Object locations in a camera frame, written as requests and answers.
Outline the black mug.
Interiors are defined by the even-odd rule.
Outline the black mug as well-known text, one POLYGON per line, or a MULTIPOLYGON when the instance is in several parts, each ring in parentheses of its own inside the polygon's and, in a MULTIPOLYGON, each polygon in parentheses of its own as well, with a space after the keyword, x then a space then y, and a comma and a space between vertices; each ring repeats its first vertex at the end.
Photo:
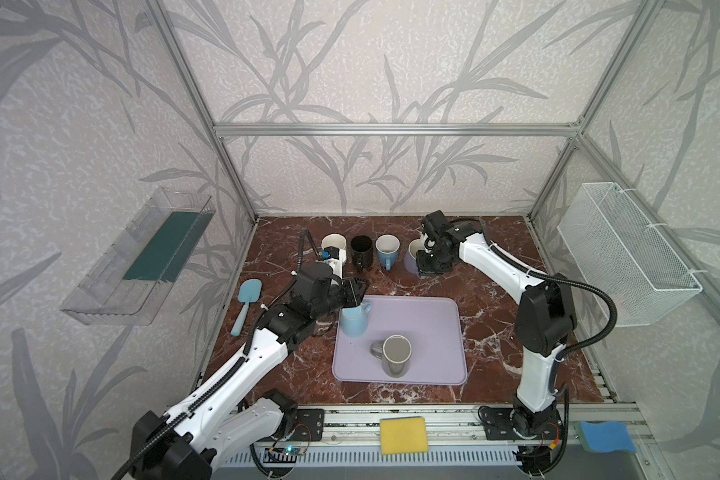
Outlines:
POLYGON ((352 265, 358 273, 371 268, 374 259, 374 243, 367 235, 354 236, 350 241, 352 265))

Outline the white faceted mug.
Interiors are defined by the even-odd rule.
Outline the white faceted mug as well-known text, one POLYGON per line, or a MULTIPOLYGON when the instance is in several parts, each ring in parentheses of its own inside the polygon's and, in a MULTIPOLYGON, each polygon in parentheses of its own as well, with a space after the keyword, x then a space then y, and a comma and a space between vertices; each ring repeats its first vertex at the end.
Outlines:
POLYGON ((321 248, 327 250, 335 248, 338 250, 338 259, 343 265, 347 262, 347 240, 346 238, 338 233, 332 233, 325 236, 321 241, 321 248))

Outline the blue polka dot mug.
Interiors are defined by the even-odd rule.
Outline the blue polka dot mug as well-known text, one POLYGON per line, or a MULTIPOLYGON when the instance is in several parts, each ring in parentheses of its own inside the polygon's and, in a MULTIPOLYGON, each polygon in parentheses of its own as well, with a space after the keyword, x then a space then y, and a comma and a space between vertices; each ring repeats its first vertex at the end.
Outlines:
POLYGON ((383 234, 376 239, 375 248, 379 264, 384 270, 392 269, 398 259, 400 246, 400 240, 391 234, 383 234))

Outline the lavender mug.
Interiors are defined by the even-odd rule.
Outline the lavender mug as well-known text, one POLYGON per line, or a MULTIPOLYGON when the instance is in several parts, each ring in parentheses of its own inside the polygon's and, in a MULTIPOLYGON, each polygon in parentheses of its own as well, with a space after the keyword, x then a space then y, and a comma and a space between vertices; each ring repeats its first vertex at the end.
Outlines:
POLYGON ((417 254, 424 249, 424 243, 422 239, 415 239, 412 240, 406 250, 405 258, 404 258, 404 266, 405 269, 411 274, 416 277, 421 277, 418 264, 417 264, 417 254))

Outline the grey mug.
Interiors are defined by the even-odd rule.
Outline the grey mug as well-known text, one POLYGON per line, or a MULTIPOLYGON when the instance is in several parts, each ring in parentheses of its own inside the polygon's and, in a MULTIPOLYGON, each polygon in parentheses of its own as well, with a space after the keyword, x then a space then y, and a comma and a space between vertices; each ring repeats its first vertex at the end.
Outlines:
POLYGON ((385 374, 392 378, 401 378, 409 369, 413 348, 407 337, 394 334, 383 341, 374 342, 369 352, 380 360, 385 374))

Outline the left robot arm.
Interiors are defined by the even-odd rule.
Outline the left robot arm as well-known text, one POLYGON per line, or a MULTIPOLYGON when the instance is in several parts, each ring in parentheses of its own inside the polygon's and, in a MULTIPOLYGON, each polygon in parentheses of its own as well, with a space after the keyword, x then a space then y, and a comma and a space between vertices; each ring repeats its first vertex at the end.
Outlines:
POLYGON ((297 404, 272 390, 251 406, 253 387, 310 338, 319 320, 356 307, 369 281, 344 277, 345 249, 328 246, 298 264, 284 290, 262 308, 243 346, 207 381, 162 415, 134 425, 131 453, 114 478, 209 479, 237 451, 295 428, 297 404))

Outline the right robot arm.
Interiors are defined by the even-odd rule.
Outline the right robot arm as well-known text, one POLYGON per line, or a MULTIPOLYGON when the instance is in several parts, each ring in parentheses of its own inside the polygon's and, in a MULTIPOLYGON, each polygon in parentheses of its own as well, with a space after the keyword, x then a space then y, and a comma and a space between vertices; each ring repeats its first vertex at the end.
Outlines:
POLYGON ((422 228, 424 249, 416 254, 421 275, 448 273, 455 265, 465 263, 498 284, 517 303, 514 331, 523 347, 523 364, 510 419, 519 436, 536 436, 556 414, 558 365, 613 331, 618 319, 615 302, 595 286, 562 274, 549 275, 521 262, 488 237, 481 219, 450 220, 437 210, 424 217, 422 228), (574 288, 599 297, 607 307, 608 320, 598 333, 569 346, 568 336, 577 326, 574 288))

